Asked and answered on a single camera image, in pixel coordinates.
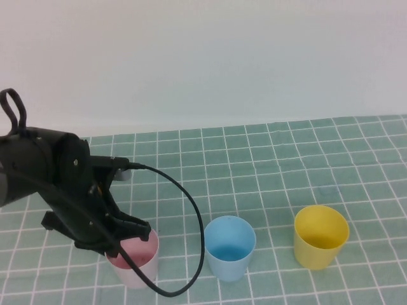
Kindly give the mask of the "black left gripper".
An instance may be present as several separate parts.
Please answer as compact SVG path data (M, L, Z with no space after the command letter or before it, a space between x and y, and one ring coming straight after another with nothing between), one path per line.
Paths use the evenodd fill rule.
M40 177L38 193L51 208L41 225L68 237L77 248L109 257L121 253L121 240L148 241L149 222L123 216L110 192L116 173L92 173L70 182Z

